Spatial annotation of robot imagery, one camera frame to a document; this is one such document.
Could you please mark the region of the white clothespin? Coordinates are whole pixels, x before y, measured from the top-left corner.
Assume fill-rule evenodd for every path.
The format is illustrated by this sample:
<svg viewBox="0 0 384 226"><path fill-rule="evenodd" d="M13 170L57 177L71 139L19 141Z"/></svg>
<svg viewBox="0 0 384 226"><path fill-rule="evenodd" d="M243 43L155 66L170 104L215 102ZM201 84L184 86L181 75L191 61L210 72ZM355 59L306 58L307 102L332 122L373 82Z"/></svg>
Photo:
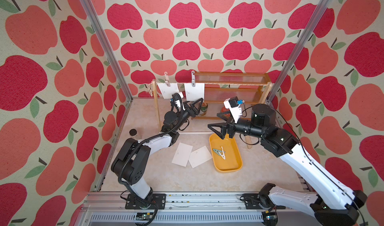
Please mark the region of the white clothespin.
<svg viewBox="0 0 384 226"><path fill-rule="evenodd" d="M223 160L226 159L226 155L223 147L221 147L221 150L218 150L218 154L222 157Z"/></svg>

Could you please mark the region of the teal clothespin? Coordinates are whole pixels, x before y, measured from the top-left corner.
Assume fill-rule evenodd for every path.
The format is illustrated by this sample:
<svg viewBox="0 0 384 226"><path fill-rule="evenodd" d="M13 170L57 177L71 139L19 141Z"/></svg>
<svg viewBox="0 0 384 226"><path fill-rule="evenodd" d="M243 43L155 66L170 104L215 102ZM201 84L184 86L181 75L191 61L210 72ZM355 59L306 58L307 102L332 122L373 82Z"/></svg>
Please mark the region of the teal clothespin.
<svg viewBox="0 0 384 226"><path fill-rule="evenodd" d="M219 156L222 156L222 155L223 155L222 150L213 149L213 151L214 151L217 155L219 155Z"/></svg>

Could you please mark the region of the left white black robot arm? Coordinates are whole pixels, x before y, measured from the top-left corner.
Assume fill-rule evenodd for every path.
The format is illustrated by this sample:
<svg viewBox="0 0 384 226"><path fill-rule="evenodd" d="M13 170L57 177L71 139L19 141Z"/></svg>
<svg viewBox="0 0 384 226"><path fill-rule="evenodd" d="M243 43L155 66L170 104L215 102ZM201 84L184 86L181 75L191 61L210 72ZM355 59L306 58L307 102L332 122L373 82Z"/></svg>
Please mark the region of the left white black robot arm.
<svg viewBox="0 0 384 226"><path fill-rule="evenodd" d="M180 135L182 125L200 114L203 102L203 98L183 101L179 93L173 94L171 110L164 116L160 133L139 141L127 139L113 160L111 171L118 177L118 183L127 188L141 207L158 207L153 200L153 189L143 178L150 155L172 146Z"/></svg>

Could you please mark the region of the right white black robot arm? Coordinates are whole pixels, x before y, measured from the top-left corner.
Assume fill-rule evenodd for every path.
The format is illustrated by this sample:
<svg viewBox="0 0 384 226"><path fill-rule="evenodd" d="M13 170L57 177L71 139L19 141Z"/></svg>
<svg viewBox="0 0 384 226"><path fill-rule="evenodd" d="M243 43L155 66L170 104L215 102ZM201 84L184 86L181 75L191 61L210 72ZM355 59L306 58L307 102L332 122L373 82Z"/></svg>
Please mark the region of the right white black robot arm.
<svg viewBox="0 0 384 226"><path fill-rule="evenodd" d="M239 106L229 118L219 113L218 117L224 122L209 124L208 128L221 139L233 138L236 133L258 138L267 151L292 167L314 189L300 193L268 183L255 200L262 208L291 208L314 217L323 226L353 226L363 217L360 208L367 195L337 180L307 152L297 137L277 127L273 108L265 104L254 105L251 120L241 119L241 114Z"/></svg>

